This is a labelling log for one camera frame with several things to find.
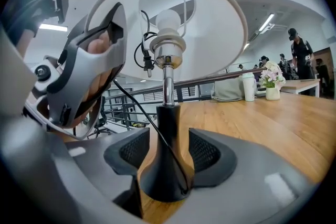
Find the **potted plant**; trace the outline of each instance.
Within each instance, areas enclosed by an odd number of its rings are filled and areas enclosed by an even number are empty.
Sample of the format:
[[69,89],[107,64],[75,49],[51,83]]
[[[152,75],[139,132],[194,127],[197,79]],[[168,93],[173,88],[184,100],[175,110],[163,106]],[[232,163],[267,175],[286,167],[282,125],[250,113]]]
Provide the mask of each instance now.
[[286,83],[282,71],[277,63],[268,61],[265,64],[267,70],[263,70],[260,77],[261,85],[266,87],[267,100],[279,100],[280,89]]

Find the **black pants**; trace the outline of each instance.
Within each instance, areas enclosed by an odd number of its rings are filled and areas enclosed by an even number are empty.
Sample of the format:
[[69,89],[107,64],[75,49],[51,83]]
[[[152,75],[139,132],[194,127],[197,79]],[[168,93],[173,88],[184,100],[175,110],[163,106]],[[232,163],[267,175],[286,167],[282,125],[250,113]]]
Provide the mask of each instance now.
[[[313,68],[311,66],[306,65],[298,65],[298,76],[299,79],[314,79]],[[303,95],[315,95],[315,89],[309,89],[306,91],[301,92]]]

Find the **white cup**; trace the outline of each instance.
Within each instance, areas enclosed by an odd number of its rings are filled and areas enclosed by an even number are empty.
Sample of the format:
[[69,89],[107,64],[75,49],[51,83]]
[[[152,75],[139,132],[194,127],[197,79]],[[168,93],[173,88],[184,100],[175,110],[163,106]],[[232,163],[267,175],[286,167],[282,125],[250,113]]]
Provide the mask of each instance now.
[[254,93],[256,89],[256,80],[253,73],[243,74],[243,85],[245,93],[245,101],[254,101]]

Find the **black knob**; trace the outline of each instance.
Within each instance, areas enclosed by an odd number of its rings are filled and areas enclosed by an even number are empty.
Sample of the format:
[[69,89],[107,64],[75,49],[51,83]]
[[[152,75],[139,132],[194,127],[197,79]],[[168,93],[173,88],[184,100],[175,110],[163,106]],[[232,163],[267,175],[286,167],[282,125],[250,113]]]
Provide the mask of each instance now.
[[35,74],[38,78],[38,81],[46,81],[51,76],[50,68],[45,65],[38,66],[35,69]]

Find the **white table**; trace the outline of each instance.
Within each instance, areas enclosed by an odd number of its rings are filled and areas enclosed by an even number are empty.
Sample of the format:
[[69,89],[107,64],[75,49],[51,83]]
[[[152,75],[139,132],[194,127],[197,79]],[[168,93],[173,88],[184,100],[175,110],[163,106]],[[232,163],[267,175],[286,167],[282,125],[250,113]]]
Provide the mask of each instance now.
[[282,92],[289,92],[298,94],[299,92],[315,88],[315,96],[320,97],[320,80],[287,80],[286,84],[281,88]]

